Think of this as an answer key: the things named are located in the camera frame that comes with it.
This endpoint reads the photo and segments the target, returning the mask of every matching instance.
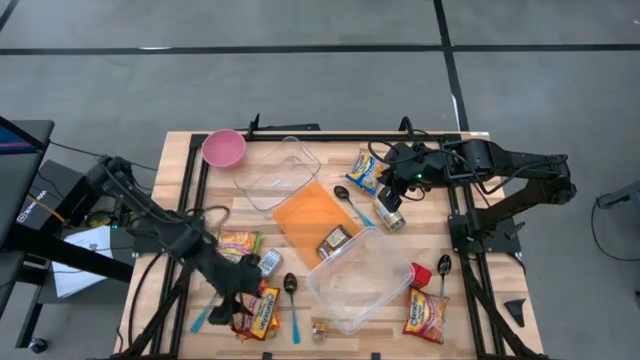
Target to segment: pink bowl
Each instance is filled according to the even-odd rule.
[[[202,157],[209,165],[228,168],[237,165],[247,150],[244,137],[231,129],[218,130],[202,143]]]

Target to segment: table leg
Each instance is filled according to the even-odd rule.
[[[59,262],[80,270],[128,283],[133,267],[85,248],[68,244],[54,236],[41,234],[20,224],[14,224],[7,238],[11,250]]]

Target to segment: red snack package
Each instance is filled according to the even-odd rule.
[[[444,324],[444,311],[448,300],[448,297],[440,298],[410,288],[409,318],[402,333],[443,344],[442,324]]]

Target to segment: white paper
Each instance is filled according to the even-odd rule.
[[[98,254],[102,254],[108,258],[113,258],[113,254],[111,253],[111,229],[108,226],[100,226],[91,230],[69,235],[64,239],[64,241],[88,250],[99,250],[96,251]],[[58,271],[78,271],[76,268],[56,262],[53,263],[53,271],[53,276],[56,282],[56,293],[59,298],[69,297],[78,291],[84,290],[89,286],[106,279],[104,276],[92,274],[86,271],[56,273]]]

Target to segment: gray floor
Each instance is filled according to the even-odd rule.
[[[456,45],[640,43],[638,1],[444,2]],[[0,48],[439,41],[432,2],[419,0],[21,0],[0,33]],[[640,53],[458,53],[456,62],[472,130],[509,149],[569,155],[577,197],[521,217],[546,352],[636,358],[640,264],[599,253],[589,215],[595,196],[640,180]],[[0,79],[3,116],[53,119],[54,140],[149,165],[166,131],[244,127],[257,112],[265,124],[328,130],[394,129],[403,115],[425,130],[457,129],[437,52],[0,56]],[[56,148],[49,156],[78,170],[92,164]],[[597,214],[611,252],[640,256],[637,213],[622,205]],[[0,322],[3,359],[38,358],[13,349],[32,292],[19,285]],[[52,347],[40,358],[109,354],[125,295],[116,289],[102,304],[45,307],[36,334]]]

